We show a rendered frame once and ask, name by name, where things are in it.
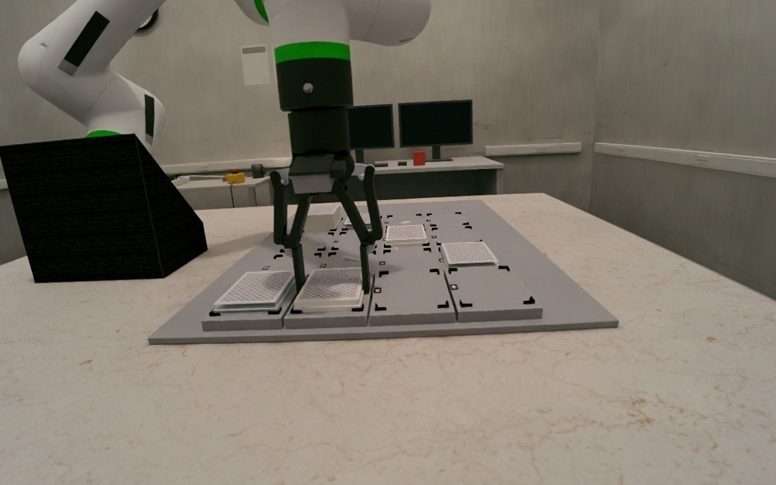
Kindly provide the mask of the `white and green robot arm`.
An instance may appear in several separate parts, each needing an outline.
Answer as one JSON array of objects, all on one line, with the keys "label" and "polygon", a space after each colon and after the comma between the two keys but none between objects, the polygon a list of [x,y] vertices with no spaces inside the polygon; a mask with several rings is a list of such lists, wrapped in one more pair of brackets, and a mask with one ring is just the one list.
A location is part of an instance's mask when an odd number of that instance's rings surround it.
[{"label": "white and green robot arm", "polygon": [[[263,1],[263,2],[262,2]],[[77,0],[26,41],[18,56],[24,82],[84,124],[86,137],[135,133],[153,156],[166,111],[110,62],[166,0]],[[427,25],[431,0],[235,0],[246,17],[270,26],[278,100],[284,112],[354,106],[349,40],[406,45]],[[267,11],[265,11],[267,10]],[[344,178],[335,154],[297,156],[294,193],[331,191]]]}]

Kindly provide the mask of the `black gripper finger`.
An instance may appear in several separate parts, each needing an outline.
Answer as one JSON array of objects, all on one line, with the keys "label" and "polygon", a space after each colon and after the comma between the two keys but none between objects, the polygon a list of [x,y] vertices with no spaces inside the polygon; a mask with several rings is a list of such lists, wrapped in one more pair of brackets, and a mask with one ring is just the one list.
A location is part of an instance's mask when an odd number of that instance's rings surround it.
[{"label": "black gripper finger", "polygon": [[304,253],[300,238],[304,232],[306,217],[310,211],[313,195],[311,193],[300,193],[298,209],[292,224],[292,231],[287,234],[288,218],[288,184],[290,177],[288,172],[290,168],[274,170],[270,174],[272,187],[274,189],[274,207],[273,207],[273,241],[275,245],[284,246],[284,254],[292,257],[294,265],[294,276],[296,282],[296,293],[304,288],[306,282],[304,272]]},{"label": "black gripper finger", "polygon": [[375,241],[382,239],[384,230],[380,219],[378,199],[375,193],[375,184],[373,183],[375,180],[375,165],[364,165],[357,163],[354,163],[354,165],[354,172],[358,174],[358,179],[363,181],[364,197],[366,198],[368,207],[370,226],[372,226],[371,231],[368,232],[366,225],[364,225],[364,221],[360,213],[358,213],[358,208],[354,203],[347,184],[345,184],[343,187],[341,179],[335,178],[332,187],[333,190],[335,190],[335,194],[337,195],[339,201],[341,201],[343,209],[347,213],[350,223],[353,225],[353,228],[358,236],[358,240],[360,240],[360,260],[362,267],[363,290],[364,292],[369,292],[370,274],[368,254],[375,251]]}]

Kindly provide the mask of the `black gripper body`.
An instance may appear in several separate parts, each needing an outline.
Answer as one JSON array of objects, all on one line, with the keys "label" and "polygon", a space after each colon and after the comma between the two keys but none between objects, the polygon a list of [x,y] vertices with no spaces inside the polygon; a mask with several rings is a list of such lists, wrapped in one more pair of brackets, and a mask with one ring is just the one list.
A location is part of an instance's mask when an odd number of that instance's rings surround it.
[{"label": "black gripper body", "polygon": [[355,161],[350,153],[347,110],[314,110],[288,113],[292,163],[305,154],[335,154],[334,162],[345,160],[344,187],[353,174]]}]

